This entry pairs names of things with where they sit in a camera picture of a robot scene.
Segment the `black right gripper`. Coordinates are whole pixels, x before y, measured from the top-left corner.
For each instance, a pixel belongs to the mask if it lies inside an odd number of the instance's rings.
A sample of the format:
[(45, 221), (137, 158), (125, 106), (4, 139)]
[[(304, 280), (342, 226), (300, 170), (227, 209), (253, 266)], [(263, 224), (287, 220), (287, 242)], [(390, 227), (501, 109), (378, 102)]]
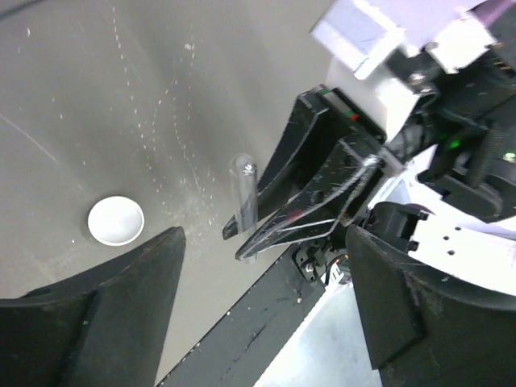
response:
[(257, 183), (264, 224), (237, 250), (237, 260), (309, 239), (344, 240), (345, 226), (366, 211), (392, 171), (379, 125), (341, 90), (315, 91), (293, 105)]

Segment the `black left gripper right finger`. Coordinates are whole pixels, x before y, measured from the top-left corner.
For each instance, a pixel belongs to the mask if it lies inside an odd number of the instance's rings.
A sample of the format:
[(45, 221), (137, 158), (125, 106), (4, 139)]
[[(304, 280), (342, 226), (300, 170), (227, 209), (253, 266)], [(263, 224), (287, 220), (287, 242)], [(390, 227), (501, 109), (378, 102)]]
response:
[(357, 226), (349, 264), (384, 386), (513, 386), (515, 298), (452, 278)]

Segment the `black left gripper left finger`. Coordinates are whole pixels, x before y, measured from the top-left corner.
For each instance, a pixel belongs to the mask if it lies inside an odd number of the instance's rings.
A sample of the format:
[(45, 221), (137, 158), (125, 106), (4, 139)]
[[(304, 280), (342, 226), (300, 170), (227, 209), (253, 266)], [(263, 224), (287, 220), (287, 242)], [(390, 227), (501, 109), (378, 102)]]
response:
[(185, 257), (171, 227), (133, 250), (1, 302), (4, 386), (152, 386)]

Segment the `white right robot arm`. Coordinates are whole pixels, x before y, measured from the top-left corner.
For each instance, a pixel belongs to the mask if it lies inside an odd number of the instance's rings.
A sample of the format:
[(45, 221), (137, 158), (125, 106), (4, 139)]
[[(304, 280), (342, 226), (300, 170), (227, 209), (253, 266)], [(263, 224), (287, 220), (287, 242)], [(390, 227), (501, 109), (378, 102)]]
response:
[(490, 31), (496, 43), (456, 75), (428, 54), (395, 71), (420, 73), (420, 98), (389, 139), (340, 88), (319, 85), (298, 95), (262, 177), (223, 228), (247, 233), (236, 252), (248, 259), (282, 244), (332, 239), (343, 244), (352, 224), (390, 226), (393, 207), (368, 202), (401, 167), (428, 148), (417, 176), (449, 206), (494, 223), (515, 214), (515, 12)]

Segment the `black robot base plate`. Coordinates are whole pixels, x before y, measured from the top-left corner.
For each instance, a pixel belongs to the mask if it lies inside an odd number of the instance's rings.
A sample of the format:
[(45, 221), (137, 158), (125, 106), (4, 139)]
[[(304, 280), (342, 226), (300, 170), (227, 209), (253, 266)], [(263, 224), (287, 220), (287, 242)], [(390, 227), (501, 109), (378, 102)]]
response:
[(159, 384), (254, 385), (346, 263), (344, 249), (288, 248)]

